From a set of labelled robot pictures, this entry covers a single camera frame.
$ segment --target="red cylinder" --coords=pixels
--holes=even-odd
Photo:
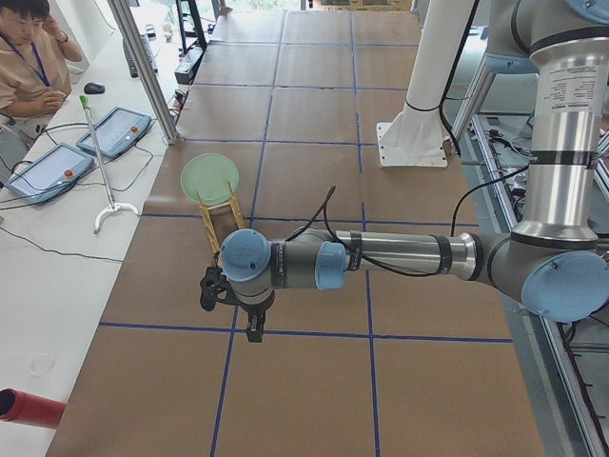
[[[57,428],[66,404],[31,393],[0,390],[0,420],[28,426]]]

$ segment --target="black hair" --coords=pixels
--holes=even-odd
[[[23,18],[47,19],[49,16],[49,0],[0,0],[0,10],[8,8]]]

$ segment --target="blue joint cap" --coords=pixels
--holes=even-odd
[[[315,261],[315,285],[319,290],[341,288],[346,276],[346,252],[340,243],[324,241]]]
[[[249,281],[266,269],[270,260],[270,242],[251,228],[233,231],[222,243],[220,259],[230,281]]]
[[[528,57],[486,53],[486,67],[498,74],[537,73],[537,67]]]
[[[598,24],[609,25],[609,2],[606,0],[566,0],[581,17]]]
[[[609,298],[609,267],[586,250],[556,255],[537,267],[522,287],[522,304],[556,322],[588,317]]]

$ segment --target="green disc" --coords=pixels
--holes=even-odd
[[[230,198],[231,189],[237,191],[239,171],[224,155],[202,154],[184,167],[181,183],[184,194],[193,202],[219,205]]]

